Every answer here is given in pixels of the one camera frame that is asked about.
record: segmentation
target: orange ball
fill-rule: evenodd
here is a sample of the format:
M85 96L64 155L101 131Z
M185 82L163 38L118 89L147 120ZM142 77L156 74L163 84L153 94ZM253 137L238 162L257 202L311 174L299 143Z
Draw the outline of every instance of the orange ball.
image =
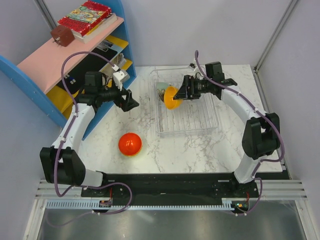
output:
M128 132L120 137L118 147L123 155L132 157L140 152L142 148L142 141L137 134Z

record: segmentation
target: clear plastic container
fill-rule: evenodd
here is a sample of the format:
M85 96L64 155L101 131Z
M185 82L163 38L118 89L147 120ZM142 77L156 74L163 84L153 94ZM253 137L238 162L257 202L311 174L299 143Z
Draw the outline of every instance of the clear plastic container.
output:
M187 74L192 75L192 70L172 68L151 72L155 94L156 132L159 137L211 134L219 125L213 101L215 96L210 93L202 94L197 100L184 100L173 110L167 109L161 101L156 84L163 82L179 89L184 75Z

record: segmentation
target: gray wall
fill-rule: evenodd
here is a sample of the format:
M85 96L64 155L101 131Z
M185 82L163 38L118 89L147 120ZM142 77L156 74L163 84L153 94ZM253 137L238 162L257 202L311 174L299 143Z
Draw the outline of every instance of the gray wall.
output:
M55 20L83 0L44 0ZM255 64L290 0L122 0L136 66Z
M17 64L50 30L33 0L2 1L1 7L0 54ZM60 129L1 71L0 83L0 235L19 240L43 177L39 152Z
M19 64L51 38L34 0L1 1L0 55Z
M259 75L280 115L290 173L301 179L320 224L320 1L300 1Z

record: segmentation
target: white marble table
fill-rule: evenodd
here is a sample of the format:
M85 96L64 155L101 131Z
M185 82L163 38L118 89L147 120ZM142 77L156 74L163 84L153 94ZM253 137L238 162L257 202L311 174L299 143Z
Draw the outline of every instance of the white marble table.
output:
M244 154L241 141L245 124L222 101L214 98L219 127L209 135L159 138L156 133L155 104L151 72L177 66L137 67L137 78L129 89L139 107L122 112L113 106L81 143L79 156L91 170L105 173L227 173L233 172ZM226 78L233 78L258 108L262 107L249 65L222 66ZM141 152L125 157L118 149L119 138L127 133L140 135ZM270 156L277 159L277 153ZM281 172L280 163L262 163L259 172Z

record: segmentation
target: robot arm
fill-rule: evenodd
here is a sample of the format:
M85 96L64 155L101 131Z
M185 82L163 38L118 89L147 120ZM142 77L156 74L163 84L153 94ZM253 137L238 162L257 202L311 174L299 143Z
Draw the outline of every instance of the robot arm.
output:
M63 162L58 163L56 173L58 184L101 186L103 174L86 169L78 156L78 150L89 123L103 103L113 101L124 112L139 106L139 103L132 98L132 92L122 86L122 82L127 78L128 74L125 71L116 71L113 74L111 87L107 88L107 79L103 73L87 72L85 74L84 87L79 90L79 94L75 98L78 112L76 112L76 108L73 106L71 115L57 140L54 141L51 147L43 147L40 152L44 176L48 183L54 183L55 159L58 148L63 140L63 146L59 154L59 159L62 158ZM67 137L64 139L63 136L68 128L70 129L68 130Z
M231 90L240 92L238 84L231 78L225 79L220 62L212 62L205 65L207 76L226 86ZM256 113L258 110L266 116L279 130L280 121L275 113L266 113L264 110L252 109L239 94L219 87L207 80L194 76L185 75L183 83L173 99L194 100L199 99L201 94L211 93L226 103L245 123L242 138L244 156L238 168L234 171L234 177L239 184L246 184L253 180L260 160L264 156L271 155L280 147L280 141L271 126Z

